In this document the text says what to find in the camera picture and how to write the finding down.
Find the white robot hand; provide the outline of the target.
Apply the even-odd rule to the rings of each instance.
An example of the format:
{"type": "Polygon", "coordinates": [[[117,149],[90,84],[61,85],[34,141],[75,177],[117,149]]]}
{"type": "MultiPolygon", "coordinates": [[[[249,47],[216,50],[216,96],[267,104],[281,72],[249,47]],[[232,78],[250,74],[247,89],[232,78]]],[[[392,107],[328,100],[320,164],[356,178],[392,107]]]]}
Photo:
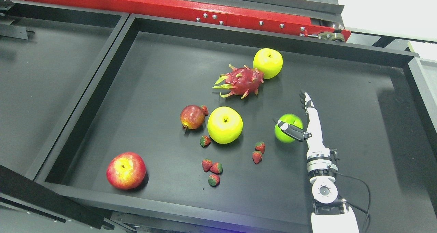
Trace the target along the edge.
{"type": "Polygon", "coordinates": [[[273,118],[273,121],[282,133],[288,135],[294,140],[297,140],[299,142],[307,140],[307,158],[320,156],[329,157],[330,151],[323,144],[323,132],[321,128],[321,122],[312,98],[307,92],[302,90],[299,92],[299,96],[300,102],[302,104],[302,109],[304,109],[308,115],[307,132],[296,125],[281,121],[277,118],[273,118]]]}

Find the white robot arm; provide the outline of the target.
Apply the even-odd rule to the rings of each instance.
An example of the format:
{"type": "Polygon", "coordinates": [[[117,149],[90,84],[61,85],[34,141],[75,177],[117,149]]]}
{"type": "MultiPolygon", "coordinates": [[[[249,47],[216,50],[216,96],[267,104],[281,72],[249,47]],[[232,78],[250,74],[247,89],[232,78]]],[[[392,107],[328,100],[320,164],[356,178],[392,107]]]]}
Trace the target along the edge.
{"type": "Polygon", "coordinates": [[[312,232],[358,233],[355,213],[347,200],[339,195],[335,185],[338,168],[334,160],[337,156],[333,149],[323,143],[318,110],[307,92],[300,93],[300,101],[308,119],[306,129],[279,119],[275,119],[275,124],[282,133],[307,144],[307,172],[312,185],[314,208],[311,214],[312,232]]]}

